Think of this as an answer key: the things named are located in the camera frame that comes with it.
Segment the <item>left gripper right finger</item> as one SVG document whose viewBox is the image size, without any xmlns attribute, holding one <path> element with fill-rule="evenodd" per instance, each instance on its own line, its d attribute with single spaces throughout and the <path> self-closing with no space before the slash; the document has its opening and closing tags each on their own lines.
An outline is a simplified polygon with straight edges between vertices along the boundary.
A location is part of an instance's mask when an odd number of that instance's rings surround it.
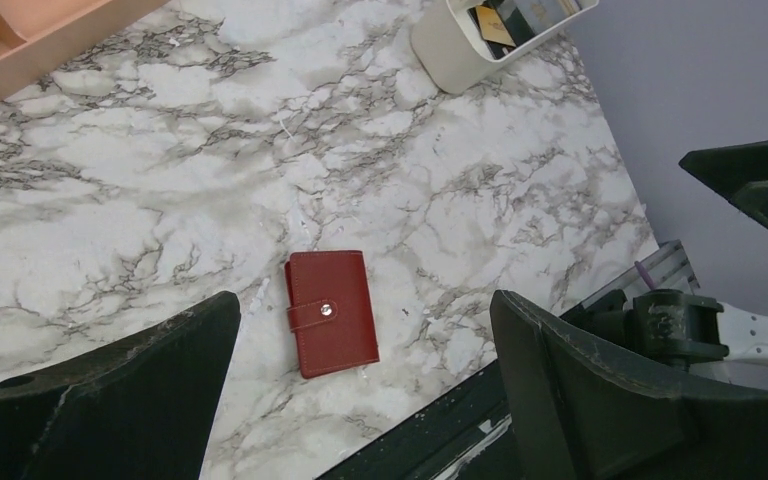
<svg viewBox="0 0 768 480">
<path fill-rule="evenodd" d="M 490 318 L 528 479 L 768 479 L 768 390 L 693 375 L 517 293 Z"/>
</svg>

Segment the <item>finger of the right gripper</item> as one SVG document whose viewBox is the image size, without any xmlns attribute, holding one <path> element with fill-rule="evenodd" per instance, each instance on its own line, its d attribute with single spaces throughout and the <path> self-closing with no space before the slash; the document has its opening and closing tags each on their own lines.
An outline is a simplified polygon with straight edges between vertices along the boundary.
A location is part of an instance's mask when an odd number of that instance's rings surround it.
<svg viewBox="0 0 768 480">
<path fill-rule="evenodd" d="M 768 230 L 768 140 L 691 151 L 679 166 Z"/>
</svg>

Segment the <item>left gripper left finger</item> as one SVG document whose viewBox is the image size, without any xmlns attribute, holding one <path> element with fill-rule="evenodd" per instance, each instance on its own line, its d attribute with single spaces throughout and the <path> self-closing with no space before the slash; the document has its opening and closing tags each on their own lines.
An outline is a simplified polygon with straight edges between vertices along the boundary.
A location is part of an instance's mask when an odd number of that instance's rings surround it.
<svg viewBox="0 0 768 480">
<path fill-rule="evenodd" d="M 0 382 L 0 479 L 195 479 L 241 321 L 222 291 Z"/>
</svg>

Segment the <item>red leather card holder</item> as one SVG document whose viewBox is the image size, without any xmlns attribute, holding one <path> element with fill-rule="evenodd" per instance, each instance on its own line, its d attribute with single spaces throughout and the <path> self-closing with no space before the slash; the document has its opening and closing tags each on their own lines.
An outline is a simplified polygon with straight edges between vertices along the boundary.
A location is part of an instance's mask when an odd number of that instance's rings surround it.
<svg viewBox="0 0 768 480">
<path fill-rule="evenodd" d="M 295 252 L 284 273 L 302 378 L 380 361 L 361 251 Z"/>
</svg>

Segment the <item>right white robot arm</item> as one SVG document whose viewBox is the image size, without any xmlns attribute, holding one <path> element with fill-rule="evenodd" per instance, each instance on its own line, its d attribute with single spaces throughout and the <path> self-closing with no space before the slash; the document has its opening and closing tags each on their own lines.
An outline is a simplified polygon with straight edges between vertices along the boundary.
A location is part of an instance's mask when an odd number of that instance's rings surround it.
<svg viewBox="0 0 768 480">
<path fill-rule="evenodd" d="M 696 180 L 768 230 L 768 140 L 695 150 L 679 162 Z M 565 321 L 654 361 L 688 370 L 693 364 L 744 362 L 768 366 L 768 317 L 711 297 L 655 287 L 629 300 L 614 289 Z"/>
</svg>

